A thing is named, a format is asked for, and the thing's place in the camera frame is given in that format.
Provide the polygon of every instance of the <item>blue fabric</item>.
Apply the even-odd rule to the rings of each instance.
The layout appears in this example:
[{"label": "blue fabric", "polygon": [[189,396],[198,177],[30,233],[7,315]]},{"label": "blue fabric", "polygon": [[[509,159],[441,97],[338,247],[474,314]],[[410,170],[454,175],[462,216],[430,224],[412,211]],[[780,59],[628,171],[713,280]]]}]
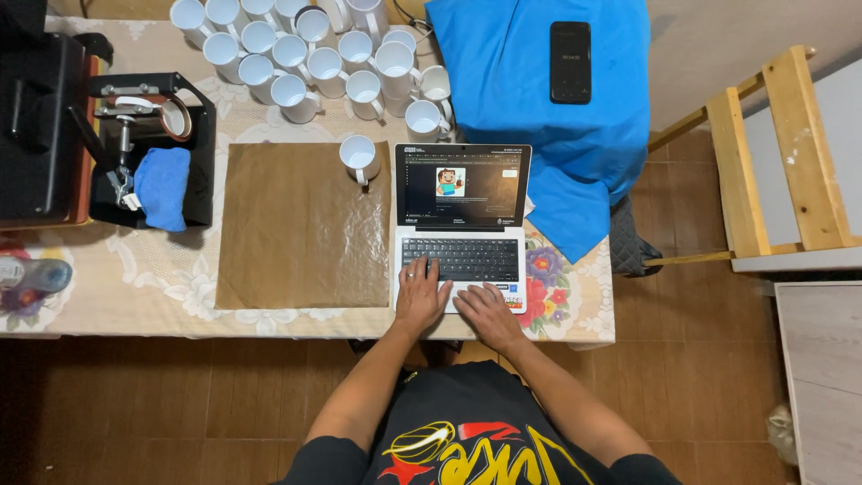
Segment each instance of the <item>blue fabric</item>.
[{"label": "blue fabric", "polygon": [[134,194],[154,228],[183,232],[183,198],[191,153],[185,148],[150,148],[134,172]]},{"label": "blue fabric", "polygon": [[[569,261],[610,229],[609,207],[647,157],[650,26],[643,0],[434,0],[425,4],[472,143],[533,146],[528,216]],[[592,100],[550,100],[550,29],[591,28]]]}]

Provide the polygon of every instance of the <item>laptop screen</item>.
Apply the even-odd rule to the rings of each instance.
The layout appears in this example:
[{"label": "laptop screen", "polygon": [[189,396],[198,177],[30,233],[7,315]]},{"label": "laptop screen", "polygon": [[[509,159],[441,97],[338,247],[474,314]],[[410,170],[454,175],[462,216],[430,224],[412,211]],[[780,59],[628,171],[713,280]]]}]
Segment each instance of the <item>laptop screen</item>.
[{"label": "laptop screen", "polygon": [[400,224],[521,225],[529,147],[525,168],[523,146],[464,146],[398,146]]}]

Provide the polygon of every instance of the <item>phone screen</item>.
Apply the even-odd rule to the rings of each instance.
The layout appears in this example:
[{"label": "phone screen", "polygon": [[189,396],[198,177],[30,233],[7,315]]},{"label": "phone screen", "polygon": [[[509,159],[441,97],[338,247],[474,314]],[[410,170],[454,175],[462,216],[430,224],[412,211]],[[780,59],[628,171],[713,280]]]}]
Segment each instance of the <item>phone screen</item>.
[{"label": "phone screen", "polygon": [[592,97],[590,24],[551,24],[551,101],[587,104]]}]

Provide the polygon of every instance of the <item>black t-shirt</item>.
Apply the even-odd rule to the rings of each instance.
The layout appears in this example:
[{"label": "black t-shirt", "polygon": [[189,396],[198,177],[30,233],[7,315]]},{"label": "black t-shirt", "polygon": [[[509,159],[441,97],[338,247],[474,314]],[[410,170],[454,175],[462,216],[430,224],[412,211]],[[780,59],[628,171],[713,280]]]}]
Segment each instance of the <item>black t-shirt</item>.
[{"label": "black t-shirt", "polygon": [[396,390],[371,455],[345,438],[303,446],[278,485],[679,485],[655,457],[610,468],[562,438],[496,362],[416,373]]}]

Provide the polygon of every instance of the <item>brown parchment sheet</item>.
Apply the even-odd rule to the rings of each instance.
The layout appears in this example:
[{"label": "brown parchment sheet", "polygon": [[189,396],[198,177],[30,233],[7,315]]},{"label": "brown parchment sheet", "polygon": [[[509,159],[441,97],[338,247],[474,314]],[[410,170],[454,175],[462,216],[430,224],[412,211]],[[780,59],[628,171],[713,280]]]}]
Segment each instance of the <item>brown parchment sheet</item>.
[{"label": "brown parchment sheet", "polygon": [[339,147],[230,145],[217,308],[389,306],[389,145],[368,187]]}]

